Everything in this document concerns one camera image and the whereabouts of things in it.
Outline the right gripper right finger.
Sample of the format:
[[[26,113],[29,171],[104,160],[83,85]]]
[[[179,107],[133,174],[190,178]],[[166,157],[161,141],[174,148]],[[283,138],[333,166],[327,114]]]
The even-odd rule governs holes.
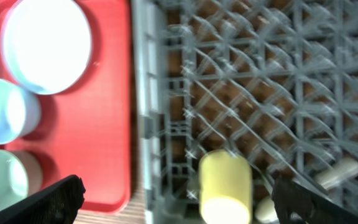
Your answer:
[[[281,224],[358,224],[358,215],[288,180],[277,179],[272,200]]]

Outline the mint green bowl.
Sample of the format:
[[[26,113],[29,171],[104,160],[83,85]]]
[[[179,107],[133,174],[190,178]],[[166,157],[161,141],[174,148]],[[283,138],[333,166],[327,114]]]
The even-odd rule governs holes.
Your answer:
[[[35,156],[0,149],[0,211],[38,192],[42,183],[42,168]]]

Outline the yellow plastic cup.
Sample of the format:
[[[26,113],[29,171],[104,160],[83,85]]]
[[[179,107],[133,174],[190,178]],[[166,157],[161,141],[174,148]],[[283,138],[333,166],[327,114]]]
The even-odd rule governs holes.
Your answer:
[[[222,149],[207,153],[199,163],[199,182],[205,223],[252,221],[252,169],[244,157]]]

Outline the light blue plate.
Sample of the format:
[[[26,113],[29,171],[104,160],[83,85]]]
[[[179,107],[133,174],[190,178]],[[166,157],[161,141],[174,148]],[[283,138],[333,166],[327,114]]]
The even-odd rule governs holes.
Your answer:
[[[84,74],[91,58],[91,27],[73,0],[22,0],[2,27],[3,60],[24,88],[52,95]]]

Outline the light blue bowl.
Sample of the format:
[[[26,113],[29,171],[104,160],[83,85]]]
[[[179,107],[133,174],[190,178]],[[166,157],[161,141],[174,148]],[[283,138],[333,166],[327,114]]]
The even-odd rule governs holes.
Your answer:
[[[41,115],[35,94],[0,79],[0,145],[31,133],[38,126]]]

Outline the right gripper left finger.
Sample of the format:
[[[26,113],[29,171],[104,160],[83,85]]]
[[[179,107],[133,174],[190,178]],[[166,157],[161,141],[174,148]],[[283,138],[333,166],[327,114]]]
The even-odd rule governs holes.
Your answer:
[[[82,179],[69,175],[0,211],[0,224],[72,224],[85,192]]]

